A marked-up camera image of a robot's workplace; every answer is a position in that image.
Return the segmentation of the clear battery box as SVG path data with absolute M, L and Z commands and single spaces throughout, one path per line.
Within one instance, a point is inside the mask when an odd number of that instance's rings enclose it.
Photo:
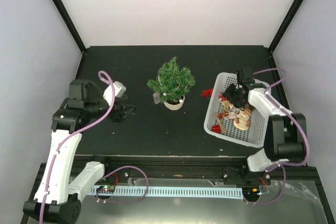
M 153 101 L 155 104 L 159 104 L 161 102 L 161 95 L 158 92 L 153 93 Z

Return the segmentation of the red berry sprig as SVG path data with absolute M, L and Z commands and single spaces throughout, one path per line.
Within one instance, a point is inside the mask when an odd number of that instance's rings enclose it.
M 208 89 L 208 90 L 204 90 L 202 92 L 202 97 L 209 99 L 209 98 L 211 98 L 212 94 L 213 94 L 213 88 Z

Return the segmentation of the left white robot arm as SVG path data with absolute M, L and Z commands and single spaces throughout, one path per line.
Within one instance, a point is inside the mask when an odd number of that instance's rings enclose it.
M 75 223 L 82 201 L 93 185 L 112 177 L 113 169 L 104 163 L 104 158 L 94 158 L 73 181 L 69 180 L 83 132 L 105 118 L 121 122 L 136 109 L 120 104 L 127 99 L 126 87 L 121 82 L 102 81 L 108 84 L 104 91 L 91 80 L 71 81 L 69 96 L 53 114 L 45 171 L 33 199 L 23 206 L 23 212 L 39 223 Z M 94 96 L 95 91 L 99 91 L 99 97 Z

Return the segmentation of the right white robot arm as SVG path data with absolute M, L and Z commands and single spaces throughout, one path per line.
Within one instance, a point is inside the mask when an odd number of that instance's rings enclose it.
M 224 91 L 224 97 L 236 108 L 250 104 L 267 121 L 263 148 L 247 158 L 247 165 L 238 171 L 239 179 L 250 184 L 258 177 L 258 172 L 270 172 L 280 166 L 304 166 L 310 157 L 306 119 L 271 95 L 272 87 L 283 80 L 269 86 L 257 83 L 252 68 L 242 68 L 236 75 L 237 83 Z

